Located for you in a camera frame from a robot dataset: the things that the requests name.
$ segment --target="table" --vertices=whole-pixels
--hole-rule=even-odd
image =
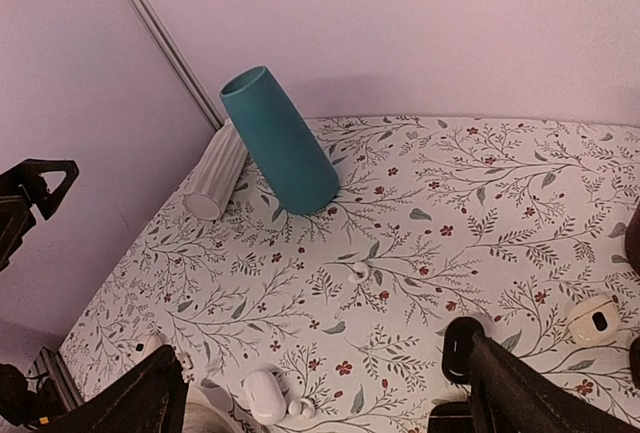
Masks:
[[[310,120],[341,177],[321,212],[282,210],[252,162],[217,222],[182,206],[184,183],[131,246],[64,342],[85,397],[131,368],[158,332],[191,354],[193,381],[225,394],[269,366],[312,421],[272,431],[426,431],[434,404],[466,396],[440,371],[460,315],[551,381],[640,425],[627,348],[640,334],[625,224],[640,195],[640,130],[529,120]],[[368,282],[346,279],[353,262]],[[565,315],[598,292],[623,325],[576,346]]]

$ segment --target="pink wall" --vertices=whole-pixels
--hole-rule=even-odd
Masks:
[[[2,362],[66,335],[212,131],[126,0],[0,0],[0,18],[0,172],[80,167],[0,273]]]
[[[307,116],[640,124],[638,0],[151,0],[212,95],[266,63]]]

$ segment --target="gray leaf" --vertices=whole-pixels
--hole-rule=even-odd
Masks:
[[[521,336],[522,336],[522,330],[520,330],[515,335],[512,335],[506,340],[504,340],[500,346],[502,346],[505,350],[511,353],[514,350],[514,348],[518,346]]]
[[[259,331],[260,333],[264,333],[264,330],[254,323],[248,323],[247,326],[252,330],[256,330],[256,331]]]
[[[478,197],[478,201],[480,202],[480,204],[484,206],[484,200],[487,198],[487,195],[484,191],[484,186],[476,190],[476,196]]]
[[[391,135],[393,135],[393,131],[385,131],[382,135],[380,135],[380,138],[378,138],[378,141],[386,140]]]
[[[349,258],[353,258],[357,253],[347,253],[346,255],[339,256],[339,260],[348,260]]]
[[[380,249],[380,242],[376,241],[369,250],[369,256],[367,256],[367,260],[374,258],[378,254],[378,250]]]
[[[409,213],[409,218],[411,218],[412,220],[432,220],[431,215],[429,213],[425,213],[420,208],[414,208],[413,210],[411,210],[411,213]]]
[[[200,386],[202,386],[203,388],[208,388],[210,390],[214,388],[220,388],[220,386],[216,385],[209,378],[203,378],[202,381],[200,382]]]
[[[278,217],[282,214],[283,210],[284,209],[280,205],[278,205],[278,208],[276,208],[276,211],[274,211],[273,215],[271,215],[271,223],[273,223],[278,219]]]
[[[624,235],[626,231],[627,231],[627,225],[625,225],[620,221],[616,223],[616,226],[613,227],[613,230],[611,230],[611,233],[609,233],[607,236],[609,238],[617,238],[619,236]]]
[[[204,344],[204,352],[207,355],[207,362],[211,362],[211,348],[209,347],[209,343],[205,341],[203,344]]]
[[[339,333],[342,333],[346,329],[347,329],[346,323],[344,321],[340,321],[336,324],[336,326],[332,326],[331,328],[322,330],[322,332],[326,333],[327,335],[337,335]]]
[[[591,365],[593,365],[593,363],[595,361],[596,360],[582,360],[582,361],[576,363],[575,365],[571,365],[570,367],[567,368],[567,370],[569,370],[569,371],[586,370]]]
[[[544,180],[542,180],[542,188],[549,186],[554,181],[556,181],[556,175],[551,172],[547,173],[544,177]]]
[[[189,300],[189,301],[185,301],[184,303],[180,303],[178,305],[178,313],[182,313],[184,310],[189,308],[192,303],[193,303],[193,300]]]
[[[247,306],[247,299],[245,298],[244,301],[231,314],[231,318],[233,318],[234,320],[237,320],[238,318],[240,318],[240,315],[242,314],[246,306]]]
[[[351,414],[357,415],[364,408],[364,389],[360,385],[360,391],[353,398],[353,406],[351,407]]]
[[[629,263],[622,255],[611,255],[611,263]]]
[[[376,280],[378,286],[382,286],[382,272],[380,270],[373,270],[373,279]]]

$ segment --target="teal cylinder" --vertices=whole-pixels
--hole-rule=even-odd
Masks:
[[[335,197],[333,165],[266,66],[231,80],[220,99],[282,208],[307,215]]]

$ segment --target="metal strip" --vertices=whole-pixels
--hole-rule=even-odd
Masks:
[[[216,109],[204,90],[196,75],[193,73],[189,64],[184,59],[180,50],[171,39],[171,36],[165,29],[164,25],[156,15],[148,0],[129,0],[129,3],[137,13],[140,20],[144,23],[151,37],[160,48],[160,51],[169,62],[173,71],[178,75],[180,81],[184,84],[191,98],[196,102],[200,112],[213,127],[219,130],[224,124],[224,119],[220,112]]]

